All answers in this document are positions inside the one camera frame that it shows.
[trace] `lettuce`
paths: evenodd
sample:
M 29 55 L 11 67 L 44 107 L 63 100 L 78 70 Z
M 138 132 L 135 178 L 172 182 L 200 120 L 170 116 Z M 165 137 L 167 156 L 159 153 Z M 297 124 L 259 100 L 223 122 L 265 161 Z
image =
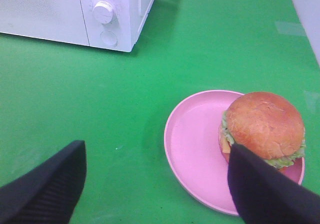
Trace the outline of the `lettuce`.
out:
M 300 146 L 299 150 L 297 150 L 295 153 L 293 153 L 292 155 L 288 155 L 288 156 L 283 156 L 280 157 L 278 159 L 271 159 L 271 160 L 265 160 L 264 161 L 266 163 L 268 163 L 269 165 L 274 166 L 275 168 L 282 168 L 282 167 L 288 167 L 293 165 L 294 161 L 296 158 L 301 158 L 305 156 L 305 142 L 303 140 L 302 145 Z
M 222 127 L 223 127 L 223 134 L 226 137 L 226 139 L 228 140 L 230 146 L 233 145 L 235 143 L 234 138 L 232 137 L 232 135 L 230 134 L 228 127 L 227 127 L 227 121 L 226 121 L 226 111 L 223 112 L 222 114 Z M 280 169 L 282 167 L 288 167 L 293 165 L 295 159 L 297 158 L 301 158 L 305 156 L 305 148 L 306 148 L 306 141 L 305 139 L 303 139 L 302 144 L 299 148 L 299 150 L 297 150 L 295 153 L 293 153 L 292 155 L 289 156 L 283 156 L 280 157 L 278 159 L 271 159 L 271 160 L 266 160 L 263 159 L 266 163 L 268 163 L 269 165 L 274 166 L 277 169 Z

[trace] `microwave knob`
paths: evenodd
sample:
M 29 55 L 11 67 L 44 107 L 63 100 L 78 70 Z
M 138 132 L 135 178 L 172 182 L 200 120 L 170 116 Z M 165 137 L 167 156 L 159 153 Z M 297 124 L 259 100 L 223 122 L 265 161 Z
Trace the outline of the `microwave knob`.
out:
M 94 7 L 93 16 L 102 24 L 110 23 L 114 17 L 112 5 L 105 1 L 99 1 Z

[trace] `green table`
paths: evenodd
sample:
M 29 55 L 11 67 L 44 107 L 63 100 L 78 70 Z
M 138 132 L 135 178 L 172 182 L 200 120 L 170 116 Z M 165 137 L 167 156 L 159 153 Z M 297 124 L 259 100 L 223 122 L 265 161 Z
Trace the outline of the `green table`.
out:
M 155 0 L 131 53 L 0 35 L 0 185 L 75 139 L 88 175 L 71 223 L 243 223 L 177 182 L 172 109 L 203 90 L 271 91 L 301 112 L 303 185 L 320 194 L 320 69 L 291 0 Z

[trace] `white microwave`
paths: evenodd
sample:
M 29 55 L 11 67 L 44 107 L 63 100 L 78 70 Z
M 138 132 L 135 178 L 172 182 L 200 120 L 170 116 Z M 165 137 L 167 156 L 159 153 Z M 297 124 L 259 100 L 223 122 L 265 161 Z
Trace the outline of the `white microwave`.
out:
M 0 32 L 130 52 L 154 0 L 0 0 Z

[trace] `pink plate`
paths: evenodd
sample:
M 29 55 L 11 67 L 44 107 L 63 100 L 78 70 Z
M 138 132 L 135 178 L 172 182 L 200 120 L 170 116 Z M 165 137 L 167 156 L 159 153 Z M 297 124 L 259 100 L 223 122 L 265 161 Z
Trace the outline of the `pink plate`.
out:
M 226 214 L 238 215 L 228 187 L 228 164 L 218 145 L 222 112 L 242 93 L 209 90 L 181 101 L 166 126 L 164 148 L 181 185 L 204 205 Z M 301 184 L 305 160 L 297 159 L 285 175 Z

